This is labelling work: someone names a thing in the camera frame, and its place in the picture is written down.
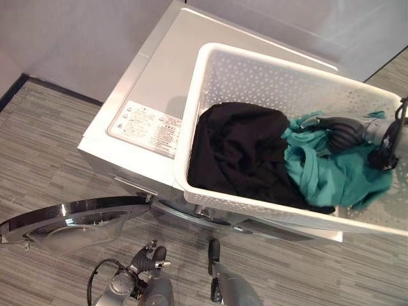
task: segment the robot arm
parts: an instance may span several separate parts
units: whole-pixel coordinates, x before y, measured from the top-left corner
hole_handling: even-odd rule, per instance
[[[147,255],[153,251],[153,248],[156,247],[156,244],[157,240],[153,240],[151,243],[145,245],[134,256],[131,264],[127,267],[122,266],[115,259],[104,259],[98,263],[88,282],[88,306],[122,306],[130,296],[136,298],[137,300],[143,297],[143,294],[147,288],[147,283],[139,279],[138,275],[142,272],[155,270],[171,264],[169,261],[155,261],[147,257]],[[92,303],[91,288],[93,278],[95,274],[97,274],[98,268],[106,262],[114,262],[118,266],[118,270],[111,278],[103,294],[94,303]]]
[[[356,117],[346,113],[326,114],[308,118],[301,127],[314,126],[331,131],[326,152],[321,155],[336,154],[364,142],[372,143],[378,148],[368,155],[370,165],[379,170],[390,170],[395,168],[400,157],[408,155],[408,119],[405,116],[408,99],[401,102],[395,120]]]

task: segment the open washing machine door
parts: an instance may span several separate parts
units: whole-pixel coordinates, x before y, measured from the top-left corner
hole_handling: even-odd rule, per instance
[[[0,224],[2,244],[34,242],[55,255],[109,242],[124,222],[150,210],[149,198],[117,196],[58,204],[18,215]]]

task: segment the plastic basket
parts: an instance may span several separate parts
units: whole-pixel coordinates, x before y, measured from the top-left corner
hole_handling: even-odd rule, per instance
[[[337,211],[336,215],[323,215],[190,186],[187,172],[198,117],[210,106],[228,101],[278,109],[289,118],[315,110],[361,114],[383,110],[387,117],[392,117],[400,101],[396,94],[293,62],[218,43],[206,44],[199,51],[191,81],[174,174],[190,203],[309,228],[408,236],[404,226],[392,226],[387,222],[384,226],[380,220],[381,216],[388,214],[384,208],[388,203],[373,203],[364,212],[343,210]],[[398,184],[396,189],[392,200],[397,204],[394,205],[406,209],[406,181]]]

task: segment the white wall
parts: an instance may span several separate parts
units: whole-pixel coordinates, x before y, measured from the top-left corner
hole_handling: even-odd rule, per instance
[[[0,0],[0,49],[25,73],[104,101],[170,2]]]
[[[8,58],[13,71],[104,101],[170,2],[0,0],[0,95],[11,85]],[[188,3],[333,61],[357,80],[408,44],[407,0]]]
[[[407,0],[189,0],[365,80],[408,45]]]
[[[0,98],[22,74],[22,69],[0,49]]]

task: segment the baseboard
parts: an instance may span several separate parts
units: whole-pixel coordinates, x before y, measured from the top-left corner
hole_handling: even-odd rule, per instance
[[[41,80],[39,78],[34,78],[33,76],[27,75],[25,73],[21,74],[19,78],[13,83],[13,85],[8,89],[8,91],[0,98],[0,112],[6,107],[6,105],[13,99],[16,93],[23,87],[23,85],[30,81],[32,83],[44,86],[46,88],[52,89],[57,92],[61,92],[62,94],[66,94],[67,96],[71,96],[73,98],[80,99],[84,102],[91,103],[93,105],[102,106],[102,102],[88,96],[84,96],[83,94],[79,94],[75,91],[71,91],[67,88],[61,87],[59,85],[53,84],[46,80]]]

